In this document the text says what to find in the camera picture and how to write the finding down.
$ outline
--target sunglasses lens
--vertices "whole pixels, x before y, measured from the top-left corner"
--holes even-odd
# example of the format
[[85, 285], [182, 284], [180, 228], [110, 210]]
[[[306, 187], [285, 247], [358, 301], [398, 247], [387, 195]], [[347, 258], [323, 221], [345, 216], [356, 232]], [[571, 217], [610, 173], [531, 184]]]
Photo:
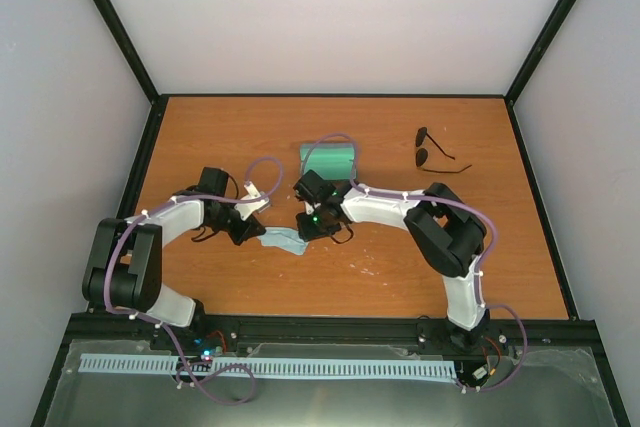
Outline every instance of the sunglasses lens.
[[416, 150], [416, 167], [422, 167], [427, 161], [427, 157], [429, 157], [429, 152], [427, 152], [427, 149]]
[[416, 134], [416, 147], [420, 147], [426, 137], [427, 137], [427, 128], [420, 127], [418, 129], [418, 133]]

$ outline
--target white wall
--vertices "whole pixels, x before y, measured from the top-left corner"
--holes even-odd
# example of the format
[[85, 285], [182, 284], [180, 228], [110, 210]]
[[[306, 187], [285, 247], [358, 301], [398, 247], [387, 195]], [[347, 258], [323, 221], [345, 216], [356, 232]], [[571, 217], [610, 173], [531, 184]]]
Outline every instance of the white wall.
[[640, 3], [578, 0], [516, 104], [580, 315], [640, 425]]
[[161, 92], [503, 94], [557, 0], [112, 0]]
[[31, 421], [148, 102], [91, 0], [0, 0], [0, 418]]

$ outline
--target green container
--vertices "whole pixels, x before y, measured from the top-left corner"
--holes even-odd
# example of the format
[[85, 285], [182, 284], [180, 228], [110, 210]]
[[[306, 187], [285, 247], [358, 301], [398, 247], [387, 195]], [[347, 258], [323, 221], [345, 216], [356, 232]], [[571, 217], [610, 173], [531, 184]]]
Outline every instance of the green container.
[[351, 176], [351, 167], [355, 151], [349, 143], [327, 142], [319, 144], [307, 160], [304, 172], [302, 161], [313, 144], [300, 146], [300, 175], [308, 170], [316, 173], [326, 180], [347, 180]]

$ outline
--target black cable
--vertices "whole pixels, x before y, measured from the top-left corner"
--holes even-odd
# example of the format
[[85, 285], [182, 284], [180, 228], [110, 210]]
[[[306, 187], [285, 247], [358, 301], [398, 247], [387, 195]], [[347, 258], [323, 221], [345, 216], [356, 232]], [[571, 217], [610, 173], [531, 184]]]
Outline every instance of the black cable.
[[191, 238], [191, 242], [195, 242], [196, 244], [199, 242], [204, 242], [205, 240], [209, 240], [211, 237], [215, 237], [216, 235], [218, 235], [218, 233], [220, 232], [219, 230], [212, 230], [211, 233], [209, 235], [207, 235], [206, 237], [202, 237], [202, 235], [207, 231], [206, 227], [203, 227], [202, 232], [200, 232], [198, 235], [196, 235], [195, 237]]
[[349, 242], [351, 239], [353, 239], [353, 236], [355, 235], [353, 233], [353, 230], [351, 230], [351, 227], [349, 226], [349, 224], [344, 224], [345, 229], [347, 229], [349, 231], [349, 238], [346, 240], [338, 240], [336, 239], [333, 234], [329, 234], [329, 237], [331, 237], [331, 240], [333, 240], [336, 244], [340, 245], [340, 244], [346, 244], [347, 242]]
[[231, 182], [233, 182], [233, 185], [236, 187], [236, 200], [237, 200], [238, 198], [240, 198], [240, 189], [238, 188], [238, 183], [236, 182], [236, 179], [233, 178], [233, 175], [231, 175], [229, 172], [227, 172], [227, 175], [231, 179]]

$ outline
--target black metal frame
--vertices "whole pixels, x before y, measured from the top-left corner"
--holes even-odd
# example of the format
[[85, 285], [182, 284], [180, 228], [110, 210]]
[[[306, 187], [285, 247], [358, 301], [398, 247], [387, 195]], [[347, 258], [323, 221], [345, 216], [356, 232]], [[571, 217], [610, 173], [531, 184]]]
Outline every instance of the black metal frame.
[[[159, 95], [149, 77], [142, 60], [138, 56], [131, 39], [122, 22], [118, 18], [110, 0], [94, 0], [105, 23], [123, 52], [134, 75], [144, 90], [151, 110], [147, 124], [136, 153], [134, 163], [127, 181], [124, 195], [118, 209], [118, 217], [134, 213], [142, 184], [147, 172], [155, 142], [162, 124], [167, 102], [172, 95]], [[540, 35], [534, 43], [529, 55], [516, 75], [511, 87], [503, 95], [386, 95], [386, 94], [208, 94], [208, 96], [225, 97], [455, 97], [455, 98], [502, 98], [509, 115], [513, 133], [520, 150], [522, 162], [536, 204], [540, 222], [544, 231], [558, 283], [561, 288], [570, 320], [530, 321], [525, 320], [527, 335], [532, 345], [574, 346], [590, 348], [596, 358], [600, 375], [604, 382], [609, 402], [614, 411], [618, 425], [630, 425], [624, 405], [616, 387], [606, 353], [594, 322], [579, 320], [571, 289], [562, 266], [558, 249], [551, 231], [549, 219], [544, 209], [540, 191], [529, 161], [524, 141], [514, 111], [515, 103], [533, 75], [537, 65], [545, 54], [553, 38], [570, 12], [576, 0], [558, 0], [545, 23]], [[173, 94], [175, 96], [203, 96], [207, 94]], [[384, 318], [315, 318], [315, 317], [269, 317], [269, 316], [206, 316], [210, 326], [216, 326], [224, 332], [234, 332], [236, 339], [230, 341], [233, 349], [240, 354], [248, 347], [263, 342], [291, 343], [348, 343], [395, 345], [419, 353], [436, 353], [453, 360], [468, 360], [473, 355], [462, 355], [443, 349], [442, 345], [420, 343], [421, 332], [432, 332], [443, 321], [438, 319], [384, 319]], [[520, 332], [513, 321], [492, 321], [492, 328], [499, 328], [512, 339], [520, 339]], [[192, 340], [187, 332], [179, 332], [179, 338], [185, 345]], [[146, 339], [158, 348], [170, 348], [160, 331], [151, 324], [140, 321], [131, 322], [126, 317], [112, 316], [95, 312], [91, 307], [87, 313], [74, 314], [71, 317], [60, 350], [51, 370], [49, 381], [45, 387], [32, 426], [44, 425], [56, 385], [68, 352], [69, 344], [75, 339]]]

